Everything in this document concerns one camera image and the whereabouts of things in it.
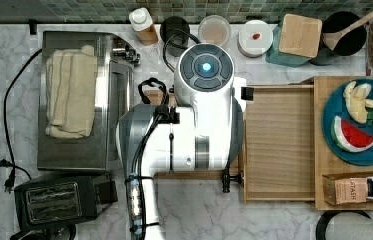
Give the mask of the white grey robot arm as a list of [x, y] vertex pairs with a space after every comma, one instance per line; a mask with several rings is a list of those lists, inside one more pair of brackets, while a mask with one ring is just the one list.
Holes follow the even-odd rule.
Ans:
[[159, 172], [223, 170], [239, 155], [243, 108], [234, 64], [221, 47], [185, 50], [174, 70], [177, 105], [138, 104], [116, 129], [125, 176], [131, 240], [164, 240], [153, 177]]

